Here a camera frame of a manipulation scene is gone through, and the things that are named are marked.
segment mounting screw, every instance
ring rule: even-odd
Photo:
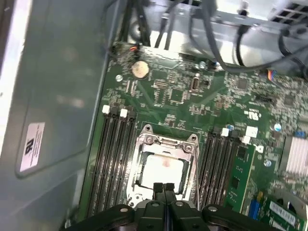
[[[181,207],[184,205],[184,203],[182,201],[177,201],[175,205]]]
[[[115,78],[116,78],[117,82],[121,82],[123,80],[123,76],[122,75],[117,75]]]
[[[181,15],[185,14],[185,10],[183,7],[179,8],[179,14]]]
[[[270,167],[271,166],[271,161],[270,160],[265,160],[264,161],[264,166],[265,167]]]
[[[191,145],[185,145],[185,146],[184,146],[184,151],[190,153],[190,152],[193,150],[192,148],[193,148],[193,147],[192,147]]]
[[[154,142],[154,138],[153,138],[152,136],[147,136],[147,137],[145,138],[145,142],[146,142],[147,144],[151,144],[151,143]]]
[[[205,62],[201,61],[201,62],[199,63],[199,68],[202,69],[202,70],[204,70],[204,69],[205,69]]]
[[[210,210],[211,212],[217,212],[217,210],[218,210],[216,207],[213,207],[213,206],[210,206],[207,209]]]

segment heatsink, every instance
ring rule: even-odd
[[[297,176],[308,176],[308,140],[286,138],[280,170]]]

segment motherboard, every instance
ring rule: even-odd
[[[151,199],[152,183],[172,182],[178,199],[200,207],[220,204],[282,230],[307,229],[307,218],[279,203],[276,191],[308,198],[308,84],[267,76],[149,47],[111,60],[79,220],[116,204],[135,207]]]

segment ram slot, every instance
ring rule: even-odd
[[[106,147],[106,143],[107,143],[106,138],[108,137],[108,134],[110,134],[110,130],[114,127],[114,124],[116,124],[115,116],[116,114],[112,114],[112,113],[104,116],[103,130],[101,133],[100,145],[98,149],[98,156],[96,158],[93,179],[92,179],[90,202],[89,202],[88,211],[87,211],[88,217],[93,216],[96,211],[95,208],[97,206],[97,196],[99,193],[100,182],[101,182],[102,172],[103,172],[102,162],[104,160],[104,156],[102,155],[102,152],[104,148]]]
[[[120,162],[120,170],[119,170],[119,180],[117,182],[116,185],[116,190],[115,190],[115,201],[119,202],[120,204],[123,203],[121,201],[121,190],[123,190],[124,188],[124,184],[125,184],[125,176],[126,176],[126,171],[127,171],[127,164],[128,164],[128,159],[129,159],[129,155],[131,153],[131,149],[134,147],[133,143],[134,143],[134,133],[135,133],[135,118],[130,118],[128,121],[128,141],[126,143],[124,143],[123,145],[123,155],[121,158],[121,162]]]
[[[210,174],[210,168],[213,161],[213,153],[216,147],[216,137],[213,135],[209,135],[206,140],[204,157],[202,161],[201,171],[200,171],[200,180],[199,180],[199,192],[200,192],[200,205],[205,205],[206,199],[206,186],[208,181],[208,176]]]
[[[206,181],[206,191],[205,191],[205,204],[208,205],[212,201],[213,193],[215,191],[214,184],[217,177],[217,169],[218,169],[218,163],[223,155],[222,153],[222,146],[224,145],[224,138],[216,139],[215,149],[213,153],[213,163],[210,166],[208,179]]]
[[[134,128],[134,117],[129,117],[127,123],[125,124],[125,130],[122,132],[121,137],[121,143],[119,144],[119,148],[116,152],[116,156],[114,157],[115,164],[112,167],[112,174],[111,178],[112,181],[110,181],[108,185],[108,195],[107,195],[107,202],[106,208],[113,207],[117,204],[120,204],[120,201],[118,201],[119,198],[117,198],[118,191],[123,191],[123,188],[119,188],[119,181],[122,179],[122,167],[123,165],[127,165],[127,159],[124,159],[126,155],[129,155],[129,150],[127,150],[127,147],[132,142],[132,134],[131,131],[133,131]]]
[[[230,181],[230,176],[231,176],[231,171],[233,168],[233,163],[234,159],[237,155],[239,149],[239,142],[238,141],[231,141],[230,142],[230,151],[228,152],[228,158],[226,162],[224,163],[223,166],[223,173],[222,173],[222,180],[221,180],[221,185],[218,189],[219,192],[219,204],[222,204],[225,197],[226,197],[226,189],[228,187],[229,181]]]
[[[223,161],[225,159],[226,153],[229,149],[229,142],[226,140],[226,138],[220,138],[220,151],[218,158],[215,162],[215,169],[213,171],[213,178],[210,182],[211,190],[208,195],[207,204],[217,204],[217,194],[218,194],[218,188],[219,184],[222,178],[222,171],[223,171]]]
[[[121,118],[117,120],[117,126],[114,127],[113,132],[108,137],[109,143],[105,148],[105,161],[103,163],[103,176],[100,184],[97,212],[106,209],[107,195],[110,190],[107,186],[111,180],[111,169],[115,164],[116,152],[120,147],[120,142],[123,140],[121,139],[123,131],[125,131],[125,120]]]
[[[238,140],[209,133],[200,168],[200,205],[222,205],[229,183]]]
[[[215,203],[217,205],[221,205],[223,203],[224,195],[226,194],[225,190],[229,182],[230,171],[234,160],[232,153],[236,145],[238,144],[232,140],[228,140],[225,146],[225,152],[221,162],[221,172],[218,180],[219,184],[217,185],[217,194],[215,197]]]

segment cpu socket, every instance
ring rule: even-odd
[[[152,199],[154,183],[174,183],[177,200],[189,201],[195,188],[199,141],[191,134],[186,141],[153,133],[145,125],[136,139],[127,185],[128,205]]]

